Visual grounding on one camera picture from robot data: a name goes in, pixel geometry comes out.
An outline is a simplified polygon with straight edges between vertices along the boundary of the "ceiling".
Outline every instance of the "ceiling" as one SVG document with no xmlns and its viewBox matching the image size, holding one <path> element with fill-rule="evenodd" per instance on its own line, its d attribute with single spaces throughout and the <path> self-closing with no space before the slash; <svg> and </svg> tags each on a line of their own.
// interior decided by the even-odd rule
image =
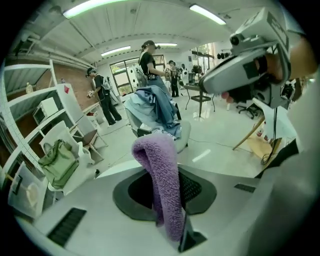
<svg viewBox="0 0 320 256">
<path fill-rule="evenodd" d="M 129 51 L 121 53 L 123 58 L 139 50 L 146 40 L 177 43 L 177 47 L 168 51 L 182 52 L 205 43 L 227 40 L 262 6 L 275 6 L 270 0 L 196 1 L 209 11 L 220 14 L 221 18 L 228 14 L 231 18 L 225 19 L 226 25 L 219 25 L 189 10 L 195 2 L 188 0 L 109 3 L 69 20 L 57 8 L 64 12 L 83 2 L 85 0 L 47 1 L 25 25 L 25 29 L 39 36 L 39 42 L 28 49 L 28 55 L 39 49 L 38 46 L 46 46 L 89 64 L 101 65 L 111 57 L 107 55 L 103 58 L 102 53 L 130 45 Z"/>
</svg>

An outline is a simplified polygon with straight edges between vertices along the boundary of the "ceiling light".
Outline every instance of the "ceiling light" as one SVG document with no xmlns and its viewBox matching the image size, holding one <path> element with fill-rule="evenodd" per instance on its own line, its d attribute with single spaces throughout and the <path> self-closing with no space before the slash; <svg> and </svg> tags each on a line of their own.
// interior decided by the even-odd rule
<svg viewBox="0 0 320 256">
<path fill-rule="evenodd" d="M 173 47 L 177 46 L 176 43 L 170 43 L 170 42 L 156 42 L 155 44 L 157 46 L 173 46 Z"/>
<path fill-rule="evenodd" d="M 116 53 L 116 52 L 129 50 L 130 48 L 131 48 L 131 46 L 126 46 L 126 47 L 121 47 L 121 48 L 118 48 L 118 49 L 106 51 L 105 53 L 102 53 L 101 56 L 106 56 L 106 55 L 113 54 L 113 53 Z"/>
<path fill-rule="evenodd" d="M 72 17 L 82 14 L 83 12 L 88 11 L 92 8 L 120 1 L 125 0 L 89 0 L 71 8 L 70 10 L 65 11 L 63 15 L 67 19 L 71 19 Z"/>
<path fill-rule="evenodd" d="M 218 16 L 214 15 L 212 12 L 206 10 L 206 9 L 203 9 L 202 7 L 200 7 L 199 5 L 191 5 L 190 6 L 190 10 L 191 11 L 194 11 L 198 14 L 201 14 L 203 16 L 206 16 L 207 18 L 213 20 L 214 22 L 218 23 L 219 25 L 225 25 L 226 23 L 221 19 L 219 18 Z"/>
</svg>

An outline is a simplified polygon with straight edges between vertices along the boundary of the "clothing pile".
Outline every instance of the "clothing pile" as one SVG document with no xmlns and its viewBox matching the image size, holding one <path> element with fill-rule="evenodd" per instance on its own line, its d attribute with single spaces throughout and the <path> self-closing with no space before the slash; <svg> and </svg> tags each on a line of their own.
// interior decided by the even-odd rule
<svg viewBox="0 0 320 256">
<path fill-rule="evenodd" d="M 151 129 L 158 128 L 176 138 L 181 137 L 181 125 L 175 120 L 178 109 L 158 86 L 139 88 L 125 101 L 124 107 Z"/>
</svg>

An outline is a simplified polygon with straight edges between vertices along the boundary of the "black vent grille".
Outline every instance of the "black vent grille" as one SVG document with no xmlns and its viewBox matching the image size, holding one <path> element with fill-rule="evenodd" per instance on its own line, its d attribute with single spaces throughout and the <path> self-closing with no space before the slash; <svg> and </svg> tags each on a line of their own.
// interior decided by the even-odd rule
<svg viewBox="0 0 320 256">
<path fill-rule="evenodd" d="M 48 238 L 64 247 L 86 212 L 86 210 L 72 208 L 51 231 Z"/>
</svg>

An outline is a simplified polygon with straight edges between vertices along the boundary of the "white floor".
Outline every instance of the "white floor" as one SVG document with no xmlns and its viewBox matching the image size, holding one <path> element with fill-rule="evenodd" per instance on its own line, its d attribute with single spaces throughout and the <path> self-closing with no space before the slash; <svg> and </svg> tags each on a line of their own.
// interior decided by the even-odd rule
<svg viewBox="0 0 320 256">
<path fill-rule="evenodd" d="M 178 162 L 210 172 L 255 177 L 262 170 L 261 160 L 251 153 L 246 143 L 234 151 L 232 148 L 250 131 L 258 118 L 251 120 L 245 113 L 239 114 L 235 105 L 231 105 L 227 111 L 227 103 L 219 97 L 214 98 L 215 112 L 212 101 L 207 101 L 202 105 L 199 117 L 199 103 L 190 100 L 185 110 L 188 94 L 185 89 L 179 93 L 183 96 L 174 100 L 178 104 L 181 118 L 191 123 L 191 133 L 189 147 L 178 155 Z M 131 146 L 136 136 L 129 126 L 124 107 L 120 105 L 117 109 L 122 120 L 112 126 L 108 126 L 107 122 L 101 125 L 100 134 L 108 144 L 108 147 L 98 149 L 104 160 L 94 168 L 101 172 L 134 159 Z M 101 142 L 97 141 L 96 146 L 102 146 Z"/>
</svg>

